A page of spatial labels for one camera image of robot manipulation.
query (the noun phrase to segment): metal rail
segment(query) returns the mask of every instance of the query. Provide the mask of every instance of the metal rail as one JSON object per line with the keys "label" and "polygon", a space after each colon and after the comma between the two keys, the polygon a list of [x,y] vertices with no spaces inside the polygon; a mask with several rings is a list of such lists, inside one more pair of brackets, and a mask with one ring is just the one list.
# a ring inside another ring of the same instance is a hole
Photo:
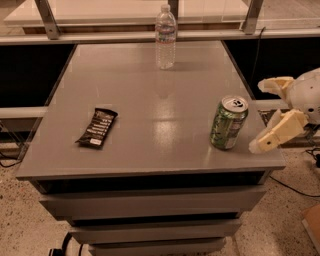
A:
{"label": "metal rail", "polygon": [[[204,30],[180,31],[178,41],[195,40],[245,40],[257,39],[261,30],[245,35],[241,30]],[[34,44],[94,44],[94,43],[129,43],[153,42],[153,32],[115,32],[115,33],[83,33],[62,34],[57,40],[48,40],[46,35],[24,35],[0,37],[0,45],[34,45]],[[320,37],[320,28],[313,29],[266,29],[261,38],[303,38]]]}
{"label": "metal rail", "polygon": [[48,107],[0,108],[0,119],[43,117]]}
{"label": "metal rail", "polygon": [[252,35],[256,31],[262,4],[263,0],[251,0],[246,20],[241,28],[246,35]]}
{"label": "metal rail", "polygon": [[54,19],[48,0],[35,0],[35,2],[43,21],[48,39],[58,39],[60,35],[59,27]]}

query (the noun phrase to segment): black wall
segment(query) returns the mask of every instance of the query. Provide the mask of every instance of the black wall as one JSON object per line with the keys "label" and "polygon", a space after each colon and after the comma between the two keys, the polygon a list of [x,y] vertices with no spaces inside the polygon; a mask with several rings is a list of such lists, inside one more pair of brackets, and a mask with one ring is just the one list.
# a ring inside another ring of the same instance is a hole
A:
{"label": "black wall", "polygon": [[260,92],[257,84],[264,78],[277,76],[297,78],[307,71],[320,67],[320,38],[262,39],[253,73],[258,41],[224,41],[256,99],[279,98]]}
{"label": "black wall", "polygon": [[73,48],[0,46],[0,107],[44,106]]}

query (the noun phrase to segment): can lid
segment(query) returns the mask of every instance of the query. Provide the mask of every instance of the can lid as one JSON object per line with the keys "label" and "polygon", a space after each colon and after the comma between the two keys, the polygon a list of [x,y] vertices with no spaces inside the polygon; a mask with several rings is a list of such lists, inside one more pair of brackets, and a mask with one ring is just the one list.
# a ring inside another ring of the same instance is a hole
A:
{"label": "can lid", "polygon": [[221,102],[222,106],[231,112],[242,113],[248,109],[247,101],[240,96],[228,95]]}

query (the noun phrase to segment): cable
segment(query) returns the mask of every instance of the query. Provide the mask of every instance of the cable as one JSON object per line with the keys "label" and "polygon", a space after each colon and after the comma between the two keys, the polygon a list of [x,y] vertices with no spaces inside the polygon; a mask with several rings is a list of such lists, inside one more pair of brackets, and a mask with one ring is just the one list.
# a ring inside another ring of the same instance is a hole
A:
{"label": "cable", "polygon": [[83,247],[83,244],[80,245],[78,256],[81,256],[82,247]]}
{"label": "cable", "polygon": [[269,177],[270,177],[272,180],[274,180],[274,181],[278,182],[279,184],[281,184],[282,186],[284,186],[284,187],[286,187],[286,188],[289,188],[289,189],[293,190],[294,192],[296,192],[296,193],[298,193],[298,194],[300,194],[300,195],[308,196],[308,197],[320,197],[320,195],[308,195],[308,194],[303,193],[303,192],[301,192],[301,191],[299,191],[299,190],[297,190],[297,189],[295,189],[295,188],[293,188],[293,187],[290,187],[289,185],[283,183],[283,182],[280,181],[280,180],[277,180],[276,178],[274,178],[274,177],[272,177],[272,176],[269,176]]}
{"label": "cable", "polygon": [[318,154],[315,155],[314,152],[317,152],[317,151],[320,151],[320,148],[313,148],[313,149],[307,149],[307,150],[306,150],[306,152],[307,152],[309,155],[311,155],[311,156],[314,158],[314,160],[316,160],[316,161],[318,160],[318,159],[317,159],[317,155],[318,155]]}
{"label": "cable", "polygon": [[[5,154],[3,154],[2,152],[0,152],[0,156],[7,158],[8,160],[18,160],[18,158],[16,157],[11,157],[11,156],[7,156]],[[12,166],[15,166],[17,164],[20,164],[22,161],[18,161],[16,163],[10,164],[10,165],[4,165],[1,161],[0,161],[0,166],[3,168],[10,168]]]}
{"label": "cable", "polygon": [[260,52],[260,43],[261,43],[262,33],[263,33],[265,30],[266,30],[266,27],[264,27],[263,29],[261,29],[261,32],[260,32],[260,34],[259,34],[257,51],[256,51],[256,57],[255,57],[255,60],[254,60],[254,63],[253,63],[251,78],[250,78],[250,82],[249,82],[249,86],[250,86],[250,87],[252,86],[253,76],[254,76],[254,73],[256,72],[256,67],[257,67],[258,57],[259,57],[259,52]]}
{"label": "cable", "polygon": [[56,248],[50,249],[48,256],[65,256],[68,243],[70,242],[71,238],[72,238],[72,235],[68,232],[63,239],[61,249],[56,249]]}

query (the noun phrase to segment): plastic water bottle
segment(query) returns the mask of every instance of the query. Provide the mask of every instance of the plastic water bottle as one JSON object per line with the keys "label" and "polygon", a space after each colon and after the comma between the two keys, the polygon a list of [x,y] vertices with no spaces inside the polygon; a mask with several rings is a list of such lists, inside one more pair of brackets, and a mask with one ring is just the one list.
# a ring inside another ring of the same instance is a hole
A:
{"label": "plastic water bottle", "polygon": [[175,61],[177,23],[170,5],[161,6],[156,18],[156,59],[160,69],[171,68]]}

